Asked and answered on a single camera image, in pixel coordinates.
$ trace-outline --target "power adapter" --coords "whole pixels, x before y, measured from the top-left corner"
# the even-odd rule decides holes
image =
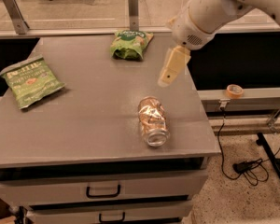
[[[254,161],[242,161],[240,163],[235,163],[232,167],[234,171],[238,174],[243,174],[253,168]]]

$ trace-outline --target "gray tabletop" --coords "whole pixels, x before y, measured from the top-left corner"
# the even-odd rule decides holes
[[[42,54],[66,88],[17,108],[10,90],[0,102],[0,168],[98,161],[210,156],[219,153],[214,133],[187,69],[168,88],[157,84],[170,34],[155,35],[142,62],[111,58],[112,35],[41,38],[30,57]],[[137,107],[157,97],[171,137],[149,147]]]

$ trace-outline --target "green packet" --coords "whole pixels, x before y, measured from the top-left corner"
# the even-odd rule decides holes
[[[143,51],[152,39],[153,34],[123,30],[115,32],[115,37],[110,48],[112,56],[126,60],[141,60],[143,59]]]
[[[12,64],[0,72],[11,88],[19,109],[41,100],[65,86],[49,69],[42,55]]]

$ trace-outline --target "snack bag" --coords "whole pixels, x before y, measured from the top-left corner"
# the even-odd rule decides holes
[[[12,64],[0,72],[23,109],[65,86],[48,68],[42,55]]]
[[[140,31],[117,31],[116,39],[112,42],[111,55],[126,60],[143,59],[143,51],[153,37],[152,33]]]

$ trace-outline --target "metal bracket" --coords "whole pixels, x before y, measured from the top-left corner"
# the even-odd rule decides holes
[[[277,133],[277,130],[274,128],[274,124],[278,121],[280,116],[280,109],[274,110],[271,114],[270,118],[267,121],[267,125],[273,133]]]
[[[220,99],[220,100],[218,101],[218,102],[219,102],[219,108],[218,108],[218,110],[224,112],[224,111],[226,110],[227,104],[228,104],[230,101],[231,101],[230,99]]]
[[[27,34],[29,26],[24,21],[16,0],[2,0],[7,8],[7,12],[12,20],[13,26],[17,34]]]
[[[138,0],[129,0],[130,30],[139,31]]]

